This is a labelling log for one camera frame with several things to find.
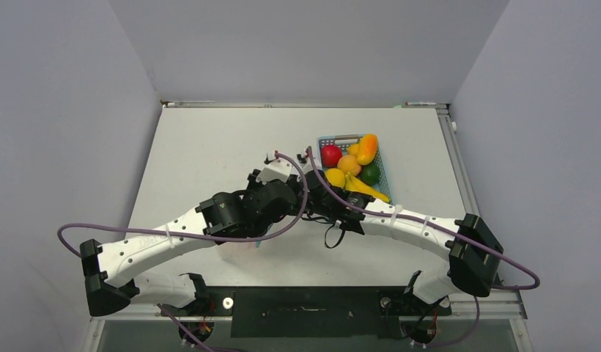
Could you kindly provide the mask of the yellow banana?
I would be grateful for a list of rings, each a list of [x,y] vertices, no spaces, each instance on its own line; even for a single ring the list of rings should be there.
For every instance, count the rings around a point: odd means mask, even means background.
[[[372,196],[376,199],[380,199],[383,202],[387,202],[387,203],[391,202],[390,198],[387,195],[385,195],[379,191],[376,191],[373,187],[368,186],[367,184],[363,183],[361,180],[359,180],[355,176],[352,176],[350,173],[345,174],[344,178],[345,178],[344,187],[347,191],[354,191],[354,192],[366,194],[366,195]]]

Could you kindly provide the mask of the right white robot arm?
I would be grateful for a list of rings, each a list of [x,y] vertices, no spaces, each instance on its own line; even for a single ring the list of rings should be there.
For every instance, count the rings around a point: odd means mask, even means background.
[[[401,241],[434,254],[441,262],[431,271],[417,271],[407,284],[405,307],[421,314],[452,293],[488,297],[503,247],[485,222],[426,216],[392,205],[356,188],[329,184],[320,170],[306,173],[312,212],[334,221],[339,229]]]

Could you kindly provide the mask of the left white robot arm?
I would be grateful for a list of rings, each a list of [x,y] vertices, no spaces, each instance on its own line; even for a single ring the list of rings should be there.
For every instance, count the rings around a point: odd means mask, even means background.
[[[199,274],[157,276],[151,269],[192,251],[224,243],[264,241],[272,224],[303,215],[306,180],[270,181],[253,189],[219,192],[154,230],[113,243],[80,245],[90,315],[114,314],[132,303],[166,304],[200,315],[208,292]]]

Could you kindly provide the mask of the clear zip top bag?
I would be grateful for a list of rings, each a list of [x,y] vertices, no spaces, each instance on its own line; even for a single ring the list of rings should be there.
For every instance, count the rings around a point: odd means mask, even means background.
[[[241,264],[259,254],[261,241],[226,242],[215,247],[219,258],[225,263]]]

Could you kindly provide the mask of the blue plastic basket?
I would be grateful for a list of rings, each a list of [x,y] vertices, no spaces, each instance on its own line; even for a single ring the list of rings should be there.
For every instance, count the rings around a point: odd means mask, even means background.
[[[358,151],[359,140],[363,136],[364,135],[358,134],[358,135],[338,135],[338,136],[322,136],[322,137],[320,137],[317,140],[319,162],[322,165],[321,157],[320,157],[320,150],[322,147],[324,147],[328,144],[336,145],[342,151],[343,155],[355,155],[356,156],[357,151]],[[386,172],[386,168],[383,163],[382,155],[380,153],[380,148],[378,148],[377,154],[376,154],[373,162],[379,166],[380,171],[381,171],[380,182],[376,186],[373,186],[373,188],[376,191],[379,191],[379,192],[387,195],[390,198],[390,200],[392,201],[391,190],[390,190],[390,186],[388,184],[387,172]],[[332,168],[325,168],[322,166],[322,170],[324,172],[327,169],[332,169]]]

